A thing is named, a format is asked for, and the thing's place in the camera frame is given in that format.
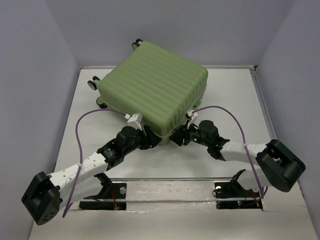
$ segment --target green suitcase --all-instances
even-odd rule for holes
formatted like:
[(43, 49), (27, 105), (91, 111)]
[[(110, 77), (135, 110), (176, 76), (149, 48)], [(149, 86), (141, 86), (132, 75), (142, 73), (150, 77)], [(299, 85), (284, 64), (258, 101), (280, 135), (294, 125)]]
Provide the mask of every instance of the green suitcase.
[(169, 141), (185, 124), (186, 112), (201, 103), (208, 70), (182, 56), (140, 39), (135, 51), (101, 80), (97, 103), (126, 114), (141, 113), (142, 124)]

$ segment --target robotic arm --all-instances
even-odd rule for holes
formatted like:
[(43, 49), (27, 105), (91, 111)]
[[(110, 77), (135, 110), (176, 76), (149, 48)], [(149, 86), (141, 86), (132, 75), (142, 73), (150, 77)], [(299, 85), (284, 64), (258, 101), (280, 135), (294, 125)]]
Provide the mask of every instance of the robotic arm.
[[(190, 142), (206, 146), (207, 152), (216, 160), (248, 162), (243, 143), (221, 137), (210, 120), (201, 121), (199, 126), (195, 125), (197, 114), (188, 114), (187, 123), (170, 136), (171, 141), (179, 146), (186, 146)], [(129, 126), (125, 126), (116, 138), (83, 160), (71, 203), (88, 196), (107, 195), (112, 182), (105, 174), (106, 171), (122, 163), (132, 151), (154, 148), (161, 142), (162, 139), (148, 125), (141, 127), (140, 114), (126, 118)], [(267, 144), (248, 144), (247, 147), (251, 158), (255, 160), (254, 164), (260, 166), (256, 172), (263, 187), (273, 186), (280, 191), (289, 192), (306, 169), (303, 162), (278, 140), (273, 139)], [(21, 200), (37, 225), (49, 222), (66, 206), (78, 168), (79, 164), (75, 164), (59, 172), (48, 175), (40, 172), (34, 176)], [(237, 193), (257, 187), (253, 171), (243, 169), (232, 177), (228, 189), (222, 191), (227, 191), (224, 196), (230, 198), (230, 192)]]

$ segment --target table surface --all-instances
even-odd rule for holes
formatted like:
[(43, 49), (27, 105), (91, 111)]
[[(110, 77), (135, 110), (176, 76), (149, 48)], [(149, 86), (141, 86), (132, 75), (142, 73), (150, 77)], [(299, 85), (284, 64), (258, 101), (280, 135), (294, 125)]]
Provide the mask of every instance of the table surface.
[[(111, 69), (82, 69), (65, 128), (56, 171), (79, 162), (75, 137), (78, 118), (97, 109), (98, 91), (87, 81), (103, 78)], [(209, 69), (201, 107), (219, 105), (239, 120), (248, 143), (270, 140), (257, 92), (248, 69)], [(222, 137), (241, 142), (234, 120), (220, 109), (199, 112), (196, 123), (212, 120)], [(116, 136), (126, 121), (113, 112), (96, 112), (79, 125), (83, 155), (89, 156)], [(129, 181), (127, 211), (83, 211), (73, 207), (62, 219), (62, 211), (49, 223), (34, 224), (30, 240), (105, 239), (317, 239), (298, 184), (289, 193), (270, 188), (256, 209), (217, 210), (212, 181), (165, 181), (165, 178), (232, 177), (249, 164), (212, 159), (198, 144), (178, 147), (174, 143), (154, 149), (136, 150), (107, 172), (113, 179), (161, 178), (158, 181)]]

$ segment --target wall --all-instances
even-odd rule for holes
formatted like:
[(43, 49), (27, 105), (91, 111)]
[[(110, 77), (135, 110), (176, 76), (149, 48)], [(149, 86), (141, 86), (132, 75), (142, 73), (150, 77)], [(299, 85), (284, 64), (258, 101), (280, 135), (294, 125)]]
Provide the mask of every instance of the wall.
[(46, 0), (81, 66), (115, 66), (137, 38), (203, 65), (257, 65), (294, 0)]
[(79, 67), (43, 0), (2, 0), (0, 23), (0, 238), (26, 240), (21, 197), (54, 169)]
[(306, 164), (300, 181), (318, 237), (319, 63), (320, 1), (297, 0), (257, 72), (278, 138)]

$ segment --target white floor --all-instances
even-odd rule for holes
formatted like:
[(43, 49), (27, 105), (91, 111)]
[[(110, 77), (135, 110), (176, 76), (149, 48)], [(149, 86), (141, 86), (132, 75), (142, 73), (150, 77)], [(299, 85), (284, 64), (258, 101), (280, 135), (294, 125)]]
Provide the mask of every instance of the white floor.
[[(77, 119), (97, 109), (98, 91), (87, 81), (103, 78), (110, 69), (83, 69), (80, 72), (66, 125), (56, 171), (79, 162), (75, 138)], [(241, 123), (248, 143), (267, 143), (267, 125), (248, 69), (209, 69), (207, 89), (201, 106), (220, 105)], [(220, 135), (241, 142), (233, 119), (219, 109), (199, 113), (198, 122), (212, 120)], [(116, 113), (97, 112), (80, 124), (84, 156), (88, 156), (116, 136), (126, 122)], [(223, 162), (211, 158), (205, 147), (175, 144), (129, 154), (122, 164), (108, 171), (110, 178), (219, 178), (232, 177), (246, 163)], [(34, 225), (31, 240), (40, 239), (237, 239), (315, 240), (316, 235), (305, 202), (296, 184), (291, 192), (270, 188), (260, 210), (216, 210), (212, 181), (131, 181), (130, 200), (147, 201), (128, 205), (128, 211), (71, 210), (49, 223)], [(203, 202), (152, 203), (154, 200)]]

